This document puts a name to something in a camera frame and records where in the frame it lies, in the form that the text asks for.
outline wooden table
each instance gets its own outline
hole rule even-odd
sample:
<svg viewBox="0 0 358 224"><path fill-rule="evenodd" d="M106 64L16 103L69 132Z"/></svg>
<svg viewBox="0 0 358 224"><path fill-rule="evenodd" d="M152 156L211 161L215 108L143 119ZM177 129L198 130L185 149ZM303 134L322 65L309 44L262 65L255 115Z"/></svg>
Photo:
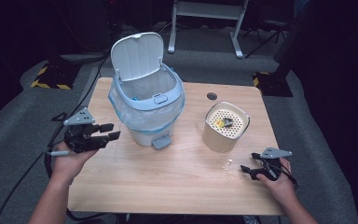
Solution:
<svg viewBox="0 0 358 224"><path fill-rule="evenodd" d="M117 141L100 149L74 180L69 209L110 213L284 215L282 208L240 165L260 167L251 158L278 147L257 88L184 83L186 105L175 122L172 143L162 150L137 145L120 123L107 95L112 78L98 80L89 103L97 124L113 122ZM208 92L217 100L207 98ZM210 150L202 141L205 116L226 101L250 116L250 125L229 152Z"/></svg>

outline trash can lid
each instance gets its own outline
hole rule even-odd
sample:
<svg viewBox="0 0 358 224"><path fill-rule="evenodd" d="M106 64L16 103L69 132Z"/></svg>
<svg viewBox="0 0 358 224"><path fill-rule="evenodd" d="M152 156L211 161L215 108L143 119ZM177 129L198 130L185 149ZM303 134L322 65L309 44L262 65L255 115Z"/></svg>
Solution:
<svg viewBox="0 0 358 224"><path fill-rule="evenodd" d="M124 37L112 47L111 58L121 81L146 77L162 65L164 44L162 37L153 32Z"/></svg>

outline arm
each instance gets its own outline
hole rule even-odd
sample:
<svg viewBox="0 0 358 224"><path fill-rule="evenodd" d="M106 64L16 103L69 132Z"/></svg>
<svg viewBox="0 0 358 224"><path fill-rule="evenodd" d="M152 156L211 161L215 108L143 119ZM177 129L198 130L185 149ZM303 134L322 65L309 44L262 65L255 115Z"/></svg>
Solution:
<svg viewBox="0 0 358 224"><path fill-rule="evenodd" d="M291 172L289 161L281 158L281 163ZM315 224L316 220L305 209L298 200L295 189L289 178L281 174L276 181L270 181L264 175L257 175L257 178L269 189L272 196L281 204L290 222L293 224Z"/></svg>
<svg viewBox="0 0 358 224"><path fill-rule="evenodd" d="M57 150L69 150L64 142ZM69 185L80 173L84 163L97 150L57 157L48 186L43 192L28 223L64 223L68 206Z"/></svg>

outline forearm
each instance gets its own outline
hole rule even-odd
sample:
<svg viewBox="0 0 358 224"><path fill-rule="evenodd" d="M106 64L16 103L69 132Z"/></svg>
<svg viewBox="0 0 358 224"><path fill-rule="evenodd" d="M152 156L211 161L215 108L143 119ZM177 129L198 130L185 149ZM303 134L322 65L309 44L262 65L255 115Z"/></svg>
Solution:
<svg viewBox="0 0 358 224"><path fill-rule="evenodd" d="M316 224L316 220L305 209L298 199L292 200L290 203L283 204L283 209L290 219L291 224Z"/></svg>
<svg viewBox="0 0 358 224"><path fill-rule="evenodd" d="M68 206L69 182L54 176L40 198L29 223L64 223Z"/></svg>

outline human hand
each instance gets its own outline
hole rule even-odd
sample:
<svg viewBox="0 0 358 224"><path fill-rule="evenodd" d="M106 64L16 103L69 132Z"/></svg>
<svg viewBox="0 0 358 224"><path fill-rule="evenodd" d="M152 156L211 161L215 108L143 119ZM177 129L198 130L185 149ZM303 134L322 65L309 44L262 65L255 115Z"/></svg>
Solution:
<svg viewBox="0 0 358 224"><path fill-rule="evenodd" d="M58 151L70 150L69 147L61 142L57 145ZM91 158L98 150L82 152L78 154L69 154L55 158L53 173L51 179L70 184L72 180L80 173L84 163Z"/></svg>
<svg viewBox="0 0 358 224"><path fill-rule="evenodd" d="M286 173L290 174L292 172L290 162L284 158L280 158L280 161L282 166L287 168ZM272 196L278 201L278 203L286 205L296 200L295 186L287 175L281 174L275 181L269 180L262 174L258 174L256 177L269 189Z"/></svg>

